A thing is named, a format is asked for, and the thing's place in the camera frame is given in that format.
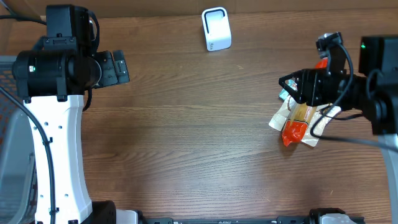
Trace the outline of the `beige brown snack pouch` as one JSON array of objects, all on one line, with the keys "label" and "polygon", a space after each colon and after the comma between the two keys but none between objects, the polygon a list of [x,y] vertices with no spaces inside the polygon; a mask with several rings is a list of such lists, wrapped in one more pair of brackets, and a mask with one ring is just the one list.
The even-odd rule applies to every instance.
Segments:
[{"label": "beige brown snack pouch", "polygon": [[289,114],[289,111],[287,109],[287,103],[283,102],[282,106],[280,109],[276,112],[276,114],[272,117],[269,126],[278,130],[282,131],[282,128],[284,126],[284,123],[286,121],[287,115]]}]

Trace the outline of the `orange spaghetti pasta pack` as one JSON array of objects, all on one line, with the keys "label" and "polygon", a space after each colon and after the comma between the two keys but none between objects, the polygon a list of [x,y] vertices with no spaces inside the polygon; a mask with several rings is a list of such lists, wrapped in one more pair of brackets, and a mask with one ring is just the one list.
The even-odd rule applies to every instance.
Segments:
[{"label": "orange spaghetti pasta pack", "polygon": [[298,104],[290,95],[285,99],[289,114],[281,131],[284,146],[293,143],[304,143],[308,146],[315,147],[318,138],[310,134],[314,122],[320,117],[320,110],[326,105],[312,107],[305,103]]}]

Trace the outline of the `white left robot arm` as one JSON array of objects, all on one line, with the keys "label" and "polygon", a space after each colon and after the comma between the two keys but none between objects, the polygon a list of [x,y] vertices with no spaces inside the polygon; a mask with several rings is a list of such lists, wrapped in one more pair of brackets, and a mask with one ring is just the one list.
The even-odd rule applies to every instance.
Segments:
[{"label": "white left robot arm", "polygon": [[137,223],[137,212],[90,199],[83,170],[81,117],[90,88],[127,83],[122,51],[93,55],[66,50],[28,50],[12,74],[34,141],[38,223]]}]

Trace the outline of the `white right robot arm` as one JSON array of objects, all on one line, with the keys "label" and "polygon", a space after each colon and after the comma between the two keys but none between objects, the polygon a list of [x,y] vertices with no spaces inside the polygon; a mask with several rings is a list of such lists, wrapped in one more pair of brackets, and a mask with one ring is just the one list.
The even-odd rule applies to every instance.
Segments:
[{"label": "white right robot arm", "polygon": [[371,122],[377,141],[319,136],[378,147],[386,165],[392,222],[397,223],[397,36],[370,35],[361,38],[359,75],[343,45],[340,32],[319,36],[316,46],[324,68],[301,69],[279,78],[279,85],[298,103],[328,104],[343,111],[360,110]]}]

